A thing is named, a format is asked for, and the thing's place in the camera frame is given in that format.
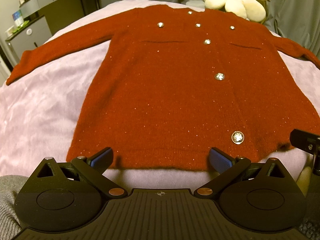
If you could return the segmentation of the grey dressing table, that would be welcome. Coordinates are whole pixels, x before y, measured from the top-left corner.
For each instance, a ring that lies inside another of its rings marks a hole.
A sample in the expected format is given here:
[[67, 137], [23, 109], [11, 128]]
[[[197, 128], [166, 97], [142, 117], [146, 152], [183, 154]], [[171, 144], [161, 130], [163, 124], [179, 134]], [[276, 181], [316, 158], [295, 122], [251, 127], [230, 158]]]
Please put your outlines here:
[[44, 16], [52, 34], [100, 9], [100, 0], [27, 0], [20, 6], [24, 18]]

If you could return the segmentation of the red knit cardigan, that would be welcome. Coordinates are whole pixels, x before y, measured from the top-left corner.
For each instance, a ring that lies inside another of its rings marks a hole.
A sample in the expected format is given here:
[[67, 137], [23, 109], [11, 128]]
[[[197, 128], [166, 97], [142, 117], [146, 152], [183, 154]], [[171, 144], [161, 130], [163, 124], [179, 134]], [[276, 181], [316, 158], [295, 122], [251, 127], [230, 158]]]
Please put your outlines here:
[[111, 147], [116, 168], [207, 169], [209, 148], [260, 161], [291, 148], [319, 115], [281, 59], [312, 52], [231, 12], [136, 8], [23, 53], [7, 80], [110, 42], [82, 105], [67, 160]]

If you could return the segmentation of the grey low cabinet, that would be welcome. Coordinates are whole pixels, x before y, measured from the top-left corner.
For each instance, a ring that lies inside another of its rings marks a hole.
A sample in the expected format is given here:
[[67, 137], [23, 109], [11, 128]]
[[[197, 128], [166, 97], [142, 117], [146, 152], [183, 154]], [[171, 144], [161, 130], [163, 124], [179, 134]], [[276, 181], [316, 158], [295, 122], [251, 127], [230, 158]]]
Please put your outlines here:
[[6, 39], [6, 43], [16, 60], [19, 62], [26, 50], [33, 50], [52, 37], [47, 20], [44, 16], [31, 21], [19, 32]]

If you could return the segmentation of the blue white box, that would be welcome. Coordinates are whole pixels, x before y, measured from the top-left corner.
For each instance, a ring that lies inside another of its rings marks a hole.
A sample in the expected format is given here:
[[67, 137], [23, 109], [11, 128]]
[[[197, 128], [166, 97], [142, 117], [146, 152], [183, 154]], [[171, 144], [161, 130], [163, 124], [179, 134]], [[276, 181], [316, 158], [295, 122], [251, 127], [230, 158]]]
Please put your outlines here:
[[17, 10], [12, 14], [12, 18], [14, 20], [14, 24], [16, 27], [21, 26], [24, 23], [24, 19], [20, 10]]

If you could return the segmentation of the grey knit trouser leg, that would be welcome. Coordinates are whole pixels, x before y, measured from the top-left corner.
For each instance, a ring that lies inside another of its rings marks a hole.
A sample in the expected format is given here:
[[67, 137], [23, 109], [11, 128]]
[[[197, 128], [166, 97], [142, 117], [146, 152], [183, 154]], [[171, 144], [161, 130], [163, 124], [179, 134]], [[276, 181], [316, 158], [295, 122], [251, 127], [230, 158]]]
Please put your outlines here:
[[0, 188], [0, 215], [1, 215], [1, 239], [7, 240], [15, 237], [22, 227], [14, 210], [15, 199], [28, 177], [8, 175], [1, 177]]

